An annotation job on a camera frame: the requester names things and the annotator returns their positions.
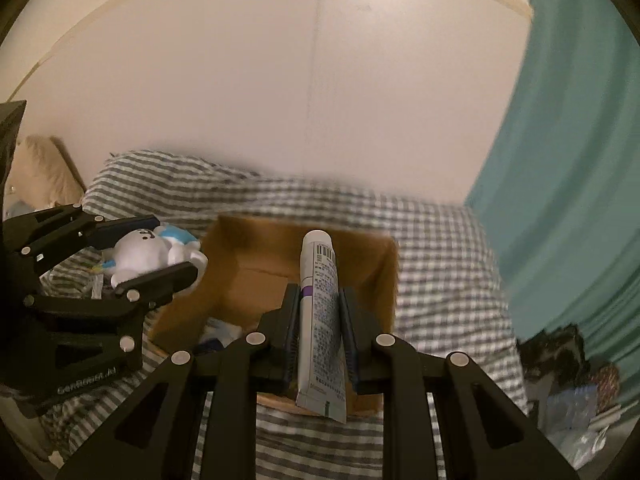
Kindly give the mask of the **beige pillow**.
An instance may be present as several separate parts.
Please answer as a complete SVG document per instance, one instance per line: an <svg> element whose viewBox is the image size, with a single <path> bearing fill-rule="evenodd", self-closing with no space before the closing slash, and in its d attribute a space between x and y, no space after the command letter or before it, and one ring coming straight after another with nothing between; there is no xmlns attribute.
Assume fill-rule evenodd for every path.
<svg viewBox="0 0 640 480"><path fill-rule="evenodd" d="M14 152L6 181L9 204L32 209L79 203L84 189L51 138L25 136Z"/></svg>

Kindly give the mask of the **white ointment tube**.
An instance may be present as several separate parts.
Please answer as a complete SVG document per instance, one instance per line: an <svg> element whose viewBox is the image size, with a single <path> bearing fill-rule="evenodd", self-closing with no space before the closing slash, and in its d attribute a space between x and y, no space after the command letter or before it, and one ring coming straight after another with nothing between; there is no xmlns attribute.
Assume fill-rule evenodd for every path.
<svg viewBox="0 0 640 480"><path fill-rule="evenodd" d="M299 408L344 424L347 419L345 353L336 258L329 233L305 234L299 260L297 359Z"/></svg>

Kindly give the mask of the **white and blue plush toy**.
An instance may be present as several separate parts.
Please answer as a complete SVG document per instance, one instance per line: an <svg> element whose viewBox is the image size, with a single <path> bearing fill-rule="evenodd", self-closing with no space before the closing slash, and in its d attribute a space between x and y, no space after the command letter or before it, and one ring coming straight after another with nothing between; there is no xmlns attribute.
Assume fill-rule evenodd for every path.
<svg viewBox="0 0 640 480"><path fill-rule="evenodd" d="M113 248L104 250L103 258L96 270L110 278L113 288L142 275L188 262L198 269L195 282L186 289L190 292L198 286L208 265L201 242L189 231L170 224L127 233Z"/></svg>

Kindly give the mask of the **teal curtain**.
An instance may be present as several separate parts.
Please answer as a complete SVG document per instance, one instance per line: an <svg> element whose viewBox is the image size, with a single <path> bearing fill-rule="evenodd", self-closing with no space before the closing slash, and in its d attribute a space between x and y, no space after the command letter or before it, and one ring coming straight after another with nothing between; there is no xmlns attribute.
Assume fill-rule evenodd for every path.
<svg viewBox="0 0 640 480"><path fill-rule="evenodd" d="M610 0L530 0L518 82L469 195L515 333L575 323L639 376L639 46Z"/></svg>

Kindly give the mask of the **open brown cardboard box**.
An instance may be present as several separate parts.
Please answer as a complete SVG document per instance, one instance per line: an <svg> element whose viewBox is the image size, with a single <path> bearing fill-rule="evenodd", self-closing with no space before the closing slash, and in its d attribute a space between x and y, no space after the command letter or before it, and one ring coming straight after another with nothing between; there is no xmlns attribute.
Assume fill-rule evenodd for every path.
<svg viewBox="0 0 640 480"><path fill-rule="evenodd" d="M305 234L321 226L222 214L202 238L208 266L193 292L160 310L152 344L165 352L195 346L210 318L245 333L281 307L286 286L300 281ZM324 228L336 253L338 282L356 294L356 306L373 313L382 330L394 325L398 248L387 234Z"/></svg>

